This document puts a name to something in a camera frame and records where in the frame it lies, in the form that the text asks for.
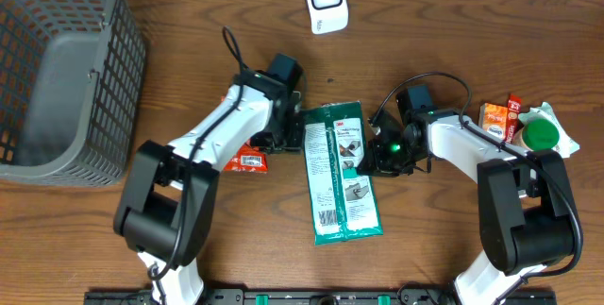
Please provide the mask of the red snack bag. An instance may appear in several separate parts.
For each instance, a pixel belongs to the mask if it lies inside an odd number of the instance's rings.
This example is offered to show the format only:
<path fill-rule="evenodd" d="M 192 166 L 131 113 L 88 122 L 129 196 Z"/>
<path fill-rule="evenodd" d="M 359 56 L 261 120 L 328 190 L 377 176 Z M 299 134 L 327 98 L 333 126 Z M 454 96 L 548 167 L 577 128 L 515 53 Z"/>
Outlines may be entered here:
<path fill-rule="evenodd" d="M 246 142 L 227 162 L 225 171 L 267 173 L 266 155 L 258 147 Z"/>

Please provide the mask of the orange stick sachet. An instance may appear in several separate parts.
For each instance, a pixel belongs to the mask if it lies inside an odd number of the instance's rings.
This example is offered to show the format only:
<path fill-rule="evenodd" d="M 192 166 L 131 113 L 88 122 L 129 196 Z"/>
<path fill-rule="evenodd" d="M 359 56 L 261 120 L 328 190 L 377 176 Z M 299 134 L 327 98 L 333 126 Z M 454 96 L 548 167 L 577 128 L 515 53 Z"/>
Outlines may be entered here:
<path fill-rule="evenodd" d="M 518 125 L 518 116 L 521 111 L 522 100 L 520 97 L 510 94 L 507 105 L 507 121 L 506 121 L 506 132 L 504 140 L 507 143 L 512 142 L 512 138 L 515 134 Z"/>

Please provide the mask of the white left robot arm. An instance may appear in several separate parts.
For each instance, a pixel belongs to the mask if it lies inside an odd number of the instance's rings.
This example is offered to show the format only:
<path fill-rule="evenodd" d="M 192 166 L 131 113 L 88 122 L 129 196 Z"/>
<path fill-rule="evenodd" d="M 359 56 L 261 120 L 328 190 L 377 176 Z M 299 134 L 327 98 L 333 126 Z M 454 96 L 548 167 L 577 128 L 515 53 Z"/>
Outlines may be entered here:
<path fill-rule="evenodd" d="M 143 261 L 156 304 L 194 304 L 204 282 L 196 257 L 210 232 L 221 172 L 245 145 L 265 154 L 303 147 L 303 68 L 275 55 L 269 68 L 243 66 L 221 104 L 195 128 L 166 145 L 136 151 L 113 230 Z"/>

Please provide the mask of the green lid jar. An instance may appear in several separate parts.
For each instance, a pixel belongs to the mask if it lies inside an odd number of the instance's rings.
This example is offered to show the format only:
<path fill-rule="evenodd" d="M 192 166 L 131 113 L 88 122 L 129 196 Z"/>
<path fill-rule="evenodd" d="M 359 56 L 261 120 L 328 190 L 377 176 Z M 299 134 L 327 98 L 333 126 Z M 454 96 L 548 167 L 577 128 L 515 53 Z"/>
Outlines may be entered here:
<path fill-rule="evenodd" d="M 525 124 L 512 138 L 512 144 L 531 151 L 553 149 L 560 140 L 558 129 L 546 119 Z"/>

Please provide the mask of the small orange white box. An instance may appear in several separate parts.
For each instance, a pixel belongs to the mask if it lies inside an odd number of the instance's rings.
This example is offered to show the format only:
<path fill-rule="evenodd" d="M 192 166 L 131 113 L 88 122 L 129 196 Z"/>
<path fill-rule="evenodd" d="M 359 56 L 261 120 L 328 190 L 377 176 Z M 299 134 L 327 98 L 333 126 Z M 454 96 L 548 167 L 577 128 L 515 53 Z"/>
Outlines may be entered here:
<path fill-rule="evenodd" d="M 499 140 L 506 137 L 508 108 L 495 104 L 485 103 L 480 108 L 478 125 L 490 135 Z"/>

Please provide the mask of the white teal wipes packet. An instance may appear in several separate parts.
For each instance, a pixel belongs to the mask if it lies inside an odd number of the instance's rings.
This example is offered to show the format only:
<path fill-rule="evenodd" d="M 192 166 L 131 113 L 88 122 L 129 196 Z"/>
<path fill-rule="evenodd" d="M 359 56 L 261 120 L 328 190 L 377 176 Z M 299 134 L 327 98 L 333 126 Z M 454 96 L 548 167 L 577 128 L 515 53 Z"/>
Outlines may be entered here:
<path fill-rule="evenodd" d="M 543 102 L 541 106 L 531 107 L 528 112 L 521 113 L 519 115 L 519 120 L 522 127 L 528 122 L 535 119 L 546 119 L 558 129 L 560 133 L 560 140 L 552 150 L 558 152 L 564 159 L 569 158 L 572 154 L 574 154 L 580 149 L 579 144 L 575 142 L 572 138 L 570 138 L 566 131 L 563 129 L 550 104 L 548 104 L 547 102 Z"/>

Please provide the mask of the green 3M cloth package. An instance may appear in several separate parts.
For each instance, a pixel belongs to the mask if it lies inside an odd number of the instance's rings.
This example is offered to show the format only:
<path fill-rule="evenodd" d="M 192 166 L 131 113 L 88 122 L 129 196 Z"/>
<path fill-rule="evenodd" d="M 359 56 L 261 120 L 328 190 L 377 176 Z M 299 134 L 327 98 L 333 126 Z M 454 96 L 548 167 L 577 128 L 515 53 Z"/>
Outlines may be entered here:
<path fill-rule="evenodd" d="M 381 235 L 373 182 L 357 172 L 365 154 L 361 103 L 306 110 L 303 121 L 314 243 L 322 246 Z"/>

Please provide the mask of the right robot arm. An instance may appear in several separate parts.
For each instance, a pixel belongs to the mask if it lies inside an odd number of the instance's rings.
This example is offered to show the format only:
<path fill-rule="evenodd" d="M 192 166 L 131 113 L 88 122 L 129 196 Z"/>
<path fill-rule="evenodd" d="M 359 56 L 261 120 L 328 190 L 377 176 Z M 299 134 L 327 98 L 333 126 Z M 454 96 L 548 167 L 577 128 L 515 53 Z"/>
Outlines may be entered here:
<path fill-rule="evenodd" d="M 500 142 L 462 110 L 434 105 L 425 85 L 395 88 L 400 116 L 378 109 L 357 171 L 395 178 L 419 161 L 448 161 L 478 187 L 482 250 L 451 290 L 402 287 L 404 304 L 503 304 L 533 278 L 565 274 L 579 262 L 583 233 L 562 157 Z"/>

